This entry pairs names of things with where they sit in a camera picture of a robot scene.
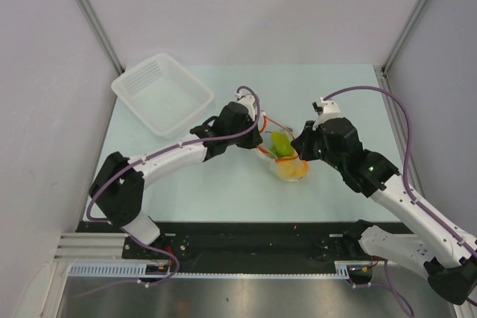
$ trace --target purple cable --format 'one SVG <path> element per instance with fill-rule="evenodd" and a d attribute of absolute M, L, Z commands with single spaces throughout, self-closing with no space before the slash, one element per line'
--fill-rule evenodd
<path fill-rule="evenodd" d="M 168 256 L 169 258 L 173 259 L 174 262 L 175 262 L 175 268 L 174 268 L 174 271 L 172 273 L 169 273 L 166 277 L 164 277 L 163 279 L 160 279 L 159 281 L 156 281 L 156 282 L 149 282 L 149 287 L 153 287 L 153 286 L 157 286 L 158 284 L 162 284 L 162 283 L 165 283 L 167 282 L 169 279 L 172 278 L 173 275 L 175 275 L 178 271 L 179 271 L 179 268 L 180 268 L 180 264 L 179 264 L 179 260 L 177 259 L 176 256 L 172 255 L 171 253 L 167 252 L 167 251 L 164 251 L 163 249 L 157 249 L 156 247 L 151 247 L 151 246 L 148 246 L 148 245 L 145 245 L 143 244 L 141 241 L 139 241 L 137 238 L 133 237 L 133 236 L 130 236 L 131 240 L 133 240 L 134 242 L 136 242 L 136 244 L 140 245 L 141 247 L 144 247 L 146 249 L 149 249 L 151 251 L 155 251 L 155 252 L 158 252 L 158 253 L 161 253 L 163 255 L 166 255 Z M 100 290 L 105 290 L 107 288 L 111 288 L 111 287 L 114 287 L 114 286 L 117 286 L 119 284 L 123 284 L 123 283 L 138 283 L 137 279 L 122 279 L 120 281 L 115 281 L 115 282 L 111 282 L 111 283 L 108 283 L 108 284 L 105 284 L 103 286 L 100 286 L 98 288 L 94 288 L 92 290 L 88 290 L 86 292 L 82 292 L 82 293 L 79 293 L 79 294 L 75 294 L 73 295 L 73 298 L 81 298 L 81 297 L 85 297 L 85 296 L 88 296 L 90 294 L 93 294 L 93 293 L 96 293 L 96 292 L 99 292 Z"/>
<path fill-rule="evenodd" d="M 467 298 L 466 301 L 468 301 L 471 305 L 473 305 L 474 307 L 477 307 L 477 302 L 470 299 L 470 298 Z"/>
<path fill-rule="evenodd" d="M 183 145 L 191 145 L 191 144 L 195 144 L 195 143 L 204 143 L 206 141 L 225 141 L 225 140 L 229 140 L 229 139 L 236 139 L 238 137 L 242 137 L 242 136 L 245 136 L 246 134 L 248 134 L 249 132 L 251 132 L 258 124 L 259 124 L 259 119 L 260 119 L 260 114 L 262 113 L 261 110 L 260 110 L 260 99 L 259 99 L 259 96 L 248 86 L 240 86 L 239 88 L 237 88 L 237 92 L 239 92 L 241 89 L 244 89 L 246 91 L 248 91 L 254 98 L 255 98 L 255 103 L 256 103 L 256 117 L 255 117 L 255 121 L 253 122 L 253 124 L 248 127 L 246 130 L 243 130 L 241 131 L 240 133 L 237 133 L 237 134 L 232 134 L 230 136 L 222 136 L 222 137 L 214 137 L 214 138 L 204 138 L 204 139 L 193 139 L 191 141 L 185 141 L 184 143 L 182 143 L 182 146 Z M 149 154 L 148 156 L 146 156 L 145 160 L 151 160 L 153 158 L 157 158 L 158 156 L 161 156 L 163 155 L 164 153 L 167 153 L 169 152 L 170 150 L 174 150 L 176 148 L 179 148 L 180 145 L 179 144 L 173 144 L 167 148 L 164 148 L 164 149 L 161 149 L 161 150 L 158 150 L 157 152 L 154 152 L 152 154 Z M 115 182 L 118 178 L 120 178 L 124 173 L 126 173 L 127 171 L 129 171 L 131 168 L 134 168 L 136 165 L 142 163 L 142 159 L 139 159 L 139 160 L 136 160 L 135 162 L 132 162 L 131 164 L 127 165 L 126 167 L 122 168 L 118 173 L 114 174 L 109 180 L 107 180 L 103 186 L 101 186 L 99 188 L 98 191 L 96 191 L 95 195 L 93 195 L 93 197 L 91 198 L 91 202 L 89 203 L 88 207 L 86 208 L 86 217 L 88 218 L 88 220 L 92 221 L 92 222 L 107 222 L 107 219 L 100 219 L 100 218 L 97 218 L 97 217 L 93 217 L 91 216 L 91 211 L 92 211 L 92 207 L 95 205 L 96 203 L 96 200 L 98 200 L 98 198 L 101 196 L 101 194 L 104 193 L 104 191 L 113 183 Z M 169 279 L 172 278 L 173 275 L 175 275 L 178 271 L 179 271 L 179 267 L 180 267 L 180 264 L 179 264 L 179 260 L 177 259 L 176 256 L 172 255 L 171 253 L 167 252 L 167 251 L 164 251 L 162 249 L 157 249 L 155 247 L 151 247 L 151 246 L 148 246 L 148 245 L 145 245 L 143 244 L 141 241 L 137 240 L 135 237 L 133 237 L 132 235 L 130 235 L 130 238 L 131 240 L 133 240 L 134 242 L 136 242 L 138 245 L 146 248 L 146 249 L 150 249 L 151 251 L 155 251 L 155 252 L 158 252 L 158 253 L 161 253 L 163 255 L 166 255 L 168 256 L 169 258 L 173 259 L 176 263 L 176 267 L 174 269 L 174 272 L 170 273 L 169 275 L 167 275 L 166 277 L 164 277 L 163 279 L 160 279 L 159 281 L 157 282 L 152 282 L 149 284 L 149 286 L 156 286 L 158 284 L 162 284 L 164 282 L 167 282 Z M 123 283 L 137 283 L 137 280 L 135 279 L 122 279 L 121 281 L 116 281 L 116 282 L 112 282 L 112 283 L 109 283 L 109 284 L 106 284 L 104 286 L 101 286 L 101 287 L 98 287 L 98 288 L 95 288 L 94 290 L 89 290 L 87 292 L 83 292 L 83 293 L 80 293 L 80 294 L 77 294 L 77 295 L 74 295 L 73 297 L 75 298 L 79 298 L 79 297 L 83 297 L 83 296 L 87 296 L 89 294 L 92 294 L 92 293 L 96 293 L 100 290 L 104 290 L 106 288 L 110 288 L 110 287 L 114 287 L 116 285 L 119 285 L 119 284 L 123 284 Z"/>
<path fill-rule="evenodd" d="M 383 283 L 371 283 L 370 284 L 355 284 L 351 279 L 348 280 L 350 284 L 353 285 L 353 288 L 369 288 L 369 287 L 381 287 L 385 288 L 387 290 L 390 290 L 394 297 L 396 297 L 397 302 L 401 306 L 401 309 L 404 311 L 404 313 L 410 317 L 414 318 L 414 309 L 412 309 L 411 303 L 394 287 L 394 285 L 391 282 L 391 276 L 389 274 L 389 268 L 388 268 L 388 260 L 385 260 L 385 273 L 386 273 L 386 278 L 388 279 L 389 285 L 383 284 Z"/>
<path fill-rule="evenodd" d="M 404 313 L 407 314 L 408 317 L 414 317 L 414 310 L 412 309 L 411 305 L 409 304 L 408 301 L 405 300 L 404 296 L 394 287 L 394 284 L 391 281 L 391 274 L 389 273 L 388 260 L 385 260 L 385 273 L 386 273 L 386 278 L 388 279 L 389 287 L 393 291 L 393 295 L 394 297 L 396 297 L 396 300 L 401 306 L 401 309 L 404 311 Z M 405 309 L 404 304 L 408 306 L 409 308 L 408 311 Z"/>
<path fill-rule="evenodd" d="M 380 89 L 379 87 L 373 87 L 373 86 L 353 86 L 353 87 L 347 87 L 346 89 L 340 89 L 336 92 L 333 92 L 331 95 L 327 95 L 323 100 L 328 101 L 332 97 L 336 95 L 340 95 L 341 93 L 349 92 L 349 91 L 355 91 L 359 89 L 369 89 L 371 91 L 376 91 L 376 92 L 381 92 L 383 95 L 386 95 L 390 98 L 393 99 L 394 102 L 397 103 L 397 105 L 401 108 L 402 113 L 404 114 L 405 117 L 405 122 L 406 122 L 406 127 L 408 130 L 408 138 L 406 139 L 406 144 L 405 144 L 405 153 L 404 153 L 404 163 L 402 165 L 402 183 L 404 185 L 404 188 L 406 192 L 408 193 L 409 197 L 413 202 L 416 202 L 417 198 L 414 195 L 414 193 L 411 190 L 411 186 L 409 185 L 409 178 L 408 178 L 408 173 L 409 173 L 409 159 L 411 158 L 411 143 L 412 143 L 412 128 L 411 128 L 411 119 L 409 117 L 408 111 L 406 110 L 404 104 L 397 98 L 395 95 L 392 93 Z M 467 243 L 464 241 L 464 239 L 456 232 L 452 227 L 447 225 L 440 217 L 438 217 L 434 212 L 432 212 L 431 209 L 429 209 L 426 205 L 421 203 L 420 201 L 417 201 L 415 203 L 417 206 L 419 206 L 427 215 L 429 215 L 434 221 L 439 223 L 457 242 L 464 242 L 462 246 L 464 246 L 469 253 L 477 258 L 477 252 Z"/>
<path fill-rule="evenodd" d="M 355 288 L 381 287 L 381 288 L 385 288 L 386 290 L 392 291 L 392 288 L 390 286 L 387 286 L 386 284 L 383 284 L 383 283 L 371 283 L 371 286 L 370 286 L 368 284 L 354 284 L 352 281 L 348 281 L 348 282 L 350 284 L 353 284 L 353 287 Z M 402 302 L 404 305 L 407 305 L 408 311 L 403 308 L 403 311 L 406 313 L 406 315 L 410 318 L 414 318 L 415 317 L 414 309 L 412 309 L 411 303 L 409 303 L 408 300 L 400 292 L 397 291 L 396 295 L 397 297 L 399 297 L 398 302 Z"/>

